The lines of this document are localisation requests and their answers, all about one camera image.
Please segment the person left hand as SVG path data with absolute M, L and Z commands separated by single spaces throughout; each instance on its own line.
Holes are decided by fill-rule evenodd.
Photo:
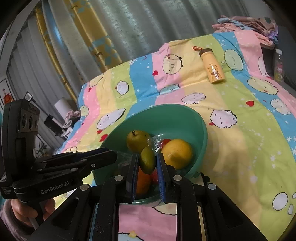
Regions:
M 55 211 L 55 200 L 53 198 L 47 200 L 44 205 L 43 220 L 46 220 Z M 11 208 L 17 220 L 23 224 L 32 227 L 30 218 L 36 218 L 38 213 L 32 207 L 21 203 L 18 199 L 11 200 Z

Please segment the pink sleeve forearm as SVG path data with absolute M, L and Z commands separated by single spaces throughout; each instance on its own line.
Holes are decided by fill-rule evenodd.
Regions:
M 13 214 L 10 200 L 6 200 L 1 208 L 1 220 L 14 240 L 27 240 L 28 236 L 17 223 L 16 217 Z

